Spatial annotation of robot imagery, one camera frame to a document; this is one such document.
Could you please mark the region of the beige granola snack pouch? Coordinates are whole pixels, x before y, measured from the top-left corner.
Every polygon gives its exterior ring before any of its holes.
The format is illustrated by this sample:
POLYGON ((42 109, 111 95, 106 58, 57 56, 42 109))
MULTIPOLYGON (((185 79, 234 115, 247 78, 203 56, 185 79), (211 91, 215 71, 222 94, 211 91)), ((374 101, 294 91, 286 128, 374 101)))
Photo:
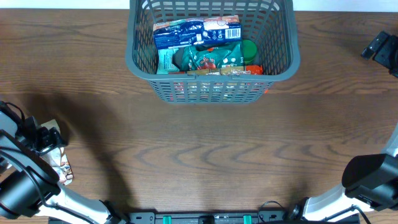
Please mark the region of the beige granola snack pouch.
POLYGON ((74 175, 65 152, 67 141, 60 133, 60 127, 55 119, 41 124, 40 154, 52 169, 58 174, 60 183, 72 183, 74 175))

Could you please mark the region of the green lid jar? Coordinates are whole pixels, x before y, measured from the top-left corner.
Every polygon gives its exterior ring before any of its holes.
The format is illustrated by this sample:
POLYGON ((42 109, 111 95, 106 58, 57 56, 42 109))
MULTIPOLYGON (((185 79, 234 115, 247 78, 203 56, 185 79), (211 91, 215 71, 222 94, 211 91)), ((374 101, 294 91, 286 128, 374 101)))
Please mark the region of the green lid jar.
POLYGON ((251 40, 243 40, 243 59, 246 65, 253 63, 257 55, 257 46, 251 40))

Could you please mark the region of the light teal snack packet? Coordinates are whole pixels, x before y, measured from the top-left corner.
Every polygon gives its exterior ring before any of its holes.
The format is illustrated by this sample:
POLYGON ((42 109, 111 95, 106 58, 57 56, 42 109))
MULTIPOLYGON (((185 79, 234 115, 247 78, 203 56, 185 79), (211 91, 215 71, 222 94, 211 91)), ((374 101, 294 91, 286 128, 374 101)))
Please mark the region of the light teal snack packet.
POLYGON ((173 56, 178 49, 158 50, 159 62, 157 68, 158 75, 166 75, 172 72, 178 72, 179 69, 173 63, 173 56))

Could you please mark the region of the orange spaghetti packet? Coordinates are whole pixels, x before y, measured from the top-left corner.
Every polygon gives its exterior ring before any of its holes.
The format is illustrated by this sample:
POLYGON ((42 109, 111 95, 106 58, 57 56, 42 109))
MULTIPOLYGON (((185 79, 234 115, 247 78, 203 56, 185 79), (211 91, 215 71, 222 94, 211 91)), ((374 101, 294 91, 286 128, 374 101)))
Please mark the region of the orange spaghetti packet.
MULTIPOLYGON (((240 75, 261 75, 263 68, 259 65, 248 65, 240 67, 225 67, 203 70, 192 70, 187 72, 173 72, 174 75, 193 76, 226 76, 238 77, 240 75)), ((268 92, 271 83, 265 82, 175 82, 174 93, 168 94, 170 101, 189 103, 250 103, 268 92)))

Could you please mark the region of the green Nescafe coffee bag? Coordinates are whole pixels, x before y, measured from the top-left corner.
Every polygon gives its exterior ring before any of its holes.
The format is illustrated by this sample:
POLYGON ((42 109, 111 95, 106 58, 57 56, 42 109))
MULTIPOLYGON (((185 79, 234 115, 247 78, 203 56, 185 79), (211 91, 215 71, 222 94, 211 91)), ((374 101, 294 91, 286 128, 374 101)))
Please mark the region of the green Nescafe coffee bag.
POLYGON ((172 62, 181 72, 240 67, 244 65, 242 42, 184 47, 173 54, 172 62))

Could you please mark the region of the Kleenex tissue multipack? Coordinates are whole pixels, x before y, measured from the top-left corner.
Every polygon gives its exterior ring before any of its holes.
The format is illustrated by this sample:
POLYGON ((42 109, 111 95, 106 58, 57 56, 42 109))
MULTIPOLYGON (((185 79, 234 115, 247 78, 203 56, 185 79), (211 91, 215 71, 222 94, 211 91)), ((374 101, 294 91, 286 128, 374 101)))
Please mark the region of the Kleenex tissue multipack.
POLYGON ((239 17, 196 17, 153 25, 157 49, 172 49, 191 45, 214 45, 242 39, 239 17))

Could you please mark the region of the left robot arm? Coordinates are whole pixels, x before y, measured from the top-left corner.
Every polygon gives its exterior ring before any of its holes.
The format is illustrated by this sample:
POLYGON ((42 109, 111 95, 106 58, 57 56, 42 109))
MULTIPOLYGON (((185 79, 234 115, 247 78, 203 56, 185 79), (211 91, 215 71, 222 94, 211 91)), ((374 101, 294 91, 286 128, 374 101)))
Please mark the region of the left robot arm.
POLYGON ((64 223, 129 223, 108 201, 85 198, 66 188, 44 159, 67 145, 56 121, 37 124, 10 102, 1 102, 1 216, 46 216, 64 223))

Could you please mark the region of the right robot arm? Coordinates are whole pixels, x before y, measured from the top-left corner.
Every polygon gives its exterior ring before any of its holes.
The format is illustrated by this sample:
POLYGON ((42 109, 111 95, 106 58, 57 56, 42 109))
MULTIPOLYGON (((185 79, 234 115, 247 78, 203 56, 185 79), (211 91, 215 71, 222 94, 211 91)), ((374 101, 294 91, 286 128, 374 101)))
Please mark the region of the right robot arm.
POLYGON ((304 200, 292 216, 310 222, 338 222, 356 213, 397 210, 397 130, 380 154, 356 156, 341 183, 304 200))

